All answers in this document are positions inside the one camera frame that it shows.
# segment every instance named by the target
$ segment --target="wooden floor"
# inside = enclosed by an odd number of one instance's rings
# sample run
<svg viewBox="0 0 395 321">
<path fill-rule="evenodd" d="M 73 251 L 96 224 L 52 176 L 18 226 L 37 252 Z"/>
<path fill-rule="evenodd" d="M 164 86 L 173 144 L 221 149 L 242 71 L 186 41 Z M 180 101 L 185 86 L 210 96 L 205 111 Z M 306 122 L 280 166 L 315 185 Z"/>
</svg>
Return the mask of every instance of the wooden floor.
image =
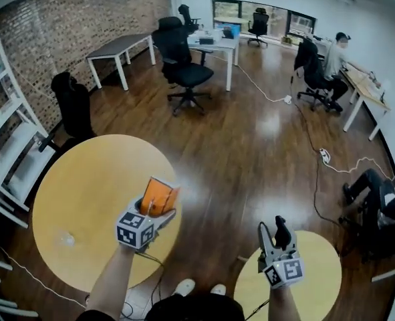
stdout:
<svg viewBox="0 0 395 321">
<path fill-rule="evenodd" d="M 261 89 L 272 99 L 291 94 L 295 52 L 276 45 L 260 49 L 242 42 L 239 64 Z M 193 56 L 199 60 L 197 53 Z M 237 256 L 247 257 L 257 249 L 258 223 L 263 220 L 273 229 L 276 215 L 282 215 L 296 230 L 324 236 L 338 250 L 348 239 L 345 231 L 321 220 L 313 208 L 317 156 L 297 108 L 267 101 L 239 68 L 233 68 L 232 90 L 228 93 L 226 63 L 208 58 L 207 66 L 214 69 L 215 75 L 198 88 L 214 98 L 202 100 L 206 116 L 192 109 L 183 110 L 177 118 L 172 116 L 166 95 L 179 88 L 169 89 L 160 72 L 160 58 L 152 67 L 148 53 L 125 68 L 129 92 L 125 93 L 115 78 L 112 86 L 104 86 L 91 97 L 97 134 L 129 134 L 150 142 L 172 163 L 182 185 L 182 227 L 166 261 L 163 296 L 171 294 L 184 278 L 195 279 L 197 291 L 226 284 L 232 296 L 243 266 Z M 294 82 L 294 98 L 302 87 L 302 82 Z M 322 108 L 311 112 L 308 104 L 297 102 L 314 146 L 328 150 L 336 168 L 352 168 L 360 157 L 368 156 L 392 174 L 380 138 L 368 141 L 374 125 L 364 109 L 349 132 L 343 132 L 351 110 L 350 94 L 340 100 L 345 108 L 341 116 L 328 114 Z M 57 141 L 64 138 L 60 131 Z M 320 213 L 337 219 L 344 212 L 342 184 L 357 179 L 369 167 L 375 166 L 362 163 L 350 175 L 321 167 L 316 200 Z M 31 213 L 21 215 L 31 222 Z M 0 243 L 51 289 L 83 303 L 86 293 L 64 284 L 44 264 L 32 227 L 20 229 L 0 217 Z M 326 320 L 383 320 L 395 278 L 378 284 L 371 284 L 370 278 L 395 267 L 395 258 L 362 265 L 355 251 L 342 260 L 342 265 L 341 291 Z M 82 311 L 13 266 L 12 272 L 0 270 L 1 292 L 21 308 L 36 310 L 43 320 L 74 320 Z M 160 273 L 129 293 L 134 318 L 149 310 L 150 293 Z"/>
</svg>

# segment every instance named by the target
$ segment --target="black office chair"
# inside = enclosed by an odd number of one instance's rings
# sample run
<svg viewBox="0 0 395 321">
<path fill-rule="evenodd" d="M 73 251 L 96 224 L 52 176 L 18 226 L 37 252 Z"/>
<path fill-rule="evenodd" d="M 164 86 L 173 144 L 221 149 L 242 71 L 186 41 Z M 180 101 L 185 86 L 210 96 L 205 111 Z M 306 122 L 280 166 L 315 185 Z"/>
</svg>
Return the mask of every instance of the black office chair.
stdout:
<svg viewBox="0 0 395 321">
<path fill-rule="evenodd" d="M 90 121 L 90 95 L 87 88 L 77 83 L 69 72 L 62 72 L 51 81 L 51 89 L 55 92 L 61 110 L 63 127 L 71 138 L 59 147 L 53 142 L 55 133 L 52 132 L 41 142 L 39 152 L 50 146 L 61 156 L 75 145 L 96 135 Z"/>
<path fill-rule="evenodd" d="M 304 38 L 298 47 L 298 54 L 295 58 L 293 69 L 298 76 L 297 69 L 304 68 L 304 81 L 307 84 L 305 92 L 298 92 L 297 98 L 300 99 L 302 95 L 313 98 L 310 109 L 315 110 L 316 101 L 320 101 L 327 111 L 331 110 L 328 103 L 328 94 L 325 91 L 328 87 L 328 82 L 324 78 L 322 64 L 317 55 L 317 46 L 309 39 Z"/>
<path fill-rule="evenodd" d="M 264 8 L 257 8 L 253 14 L 253 24 L 251 27 L 251 23 L 249 22 L 249 30 L 248 32 L 256 35 L 256 38 L 248 39 L 248 44 L 252 41 L 256 41 L 258 46 L 261 46 L 261 43 L 267 45 L 266 41 L 259 39 L 262 35 L 267 35 L 267 23 L 269 22 L 269 16 L 266 13 Z"/>
<path fill-rule="evenodd" d="M 202 52 L 200 64 L 191 62 L 191 53 L 187 43 L 187 30 L 182 26 L 177 17 L 165 17 L 158 21 L 158 30 L 152 33 L 154 44 L 162 55 L 162 73 L 169 83 L 176 83 L 185 87 L 184 93 L 169 94 L 168 100 L 181 98 L 179 105 L 173 110 L 173 115 L 178 115 L 179 108 L 185 102 L 192 102 L 204 114 L 205 110 L 196 101 L 196 97 L 204 96 L 211 99 L 207 93 L 194 93 L 192 89 L 212 77 L 213 71 L 204 66 L 207 51 Z"/>
<path fill-rule="evenodd" d="M 200 18 L 190 17 L 190 7 L 187 5 L 181 5 L 178 8 L 178 12 L 184 17 L 184 26 L 189 34 L 192 34 L 194 31 L 199 29 L 197 21 L 200 20 Z"/>
<path fill-rule="evenodd" d="M 370 259 L 382 259 L 395 255 L 395 206 L 386 205 L 384 197 L 386 194 L 395 194 L 395 188 L 390 180 L 384 181 L 377 193 L 370 192 L 362 206 L 358 208 L 358 213 L 362 213 L 362 223 L 357 223 L 347 217 L 340 217 L 338 221 L 350 226 L 350 231 L 354 233 L 352 246 L 346 248 L 342 257 L 347 256 L 355 247 L 359 247 L 362 252 L 362 263 Z M 389 225 L 379 226 L 379 212 L 382 217 L 391 220 Z"/>
</svg>

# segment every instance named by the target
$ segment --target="seated person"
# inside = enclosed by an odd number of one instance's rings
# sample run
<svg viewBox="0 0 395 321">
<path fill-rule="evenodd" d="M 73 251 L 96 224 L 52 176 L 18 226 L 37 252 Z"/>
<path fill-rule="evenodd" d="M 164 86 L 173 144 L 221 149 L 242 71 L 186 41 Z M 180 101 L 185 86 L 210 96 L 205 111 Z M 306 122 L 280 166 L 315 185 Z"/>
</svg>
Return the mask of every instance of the seated person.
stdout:
<svg viewBox="0 0 395 321">
<path fill-rule="evenodd" d="M 352 204 L 367 187 L 371 190 L 370 194 L 374 194 L 376 197 L 374 201 L 380 201 L 378 204 L 368 206 L 367 214 L 370 219 L 374 220 L 374 225 L 378 225 L 378 228 L 381 229 L 384 226 L 395 224 L 394 186 L 390 180 L 383 181 L 374 169 L 365 171 L 351 187 L 344 183 L 343 194 L 347 204 Z"/>
<path fill-rule="evenodd" d="M 336 35 L 336 42 L 331 44 L 330 49 L 325 58 L 325 79 L 328 81 L 328 90 L 333 90 L 334 93 L 331 97 L 330 106 L 338 112 L 342 112 L 343 108 L 337 103 L 337 100 L 341 98 L 347 91 L 348 85 L 338 77 L 340 69 L 343 64 L 348 61 L 346 59 L 345 49 L 349 46 L 349 37 L 343 32 L 339 32 Z M 361 67 L 348 62 L 351 66 L 354 66 L 357 70 L 368 74 L 368 72 Z"/>
</svg>

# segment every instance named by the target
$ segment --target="white shoe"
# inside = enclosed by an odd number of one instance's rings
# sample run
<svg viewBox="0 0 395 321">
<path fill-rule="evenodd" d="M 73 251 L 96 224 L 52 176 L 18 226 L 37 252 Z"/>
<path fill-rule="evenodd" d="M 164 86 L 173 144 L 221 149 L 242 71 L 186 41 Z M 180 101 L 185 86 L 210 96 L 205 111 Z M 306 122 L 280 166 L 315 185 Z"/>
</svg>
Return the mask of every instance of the white shoe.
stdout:
<svg viewBox="0 0 395 321">
<path fill-rule="evenodd" d="M 223 284 L 217 284 L 211 290 L 211 294 L 216 294 L 216 295 L 225 295 L 226 292 L 227 292 L 227 288 Z"/>
<path fill-rule="evenodd" d="M 174 295 L 180 294 L 182 296 L 187 296 L 189 293 L 192 292 L 195 286 L 196 286 L 196 282 L 190 278 L 187 278 L 186 280 L 183 280 L 176 286 L 176 289 L 173 294 Z"/>
</svg>

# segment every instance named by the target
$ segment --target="shoe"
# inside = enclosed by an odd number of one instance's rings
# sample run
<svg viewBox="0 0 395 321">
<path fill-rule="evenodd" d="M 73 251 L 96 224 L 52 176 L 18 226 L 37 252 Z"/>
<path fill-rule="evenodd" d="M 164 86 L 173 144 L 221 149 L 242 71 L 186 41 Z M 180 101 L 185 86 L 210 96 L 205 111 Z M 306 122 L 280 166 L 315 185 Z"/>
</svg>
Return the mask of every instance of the shoe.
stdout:
<svg viewBox="0 0 395 321">
<path fill-rule="evenodd" d="M 351 205 L 355 201 L 355 198 L 350 193 L 350 187 L 347 183 L 343 184 L 343 194 L 344 197 L 346 198 L 347 206 Z"/>
<path fill-rule="evenodd" d="M 343 112 L 343 108 L 338 104 L 336 101 L 330 101 L 329 103 L 330 108 L 336 110 L 337 112 Z"/>
<path fill-rule="evenodd" d="M 195 286 L 196 286 L 196 282 L 190 278 L 187 278 L 186 280 L 183 280 L 181 283 L 179 283 L 176 286 L 173 295 L 179 294 L 185 297 L 192 292 Z"/>
<path fill-rule="evenodd" d="M 227 288 L 223 284 L 217 284 L 214 286 L 211 290 L 211 294 L 216 294 L 216 295 L 225 295 L 227 292 Z"/>
</svg>

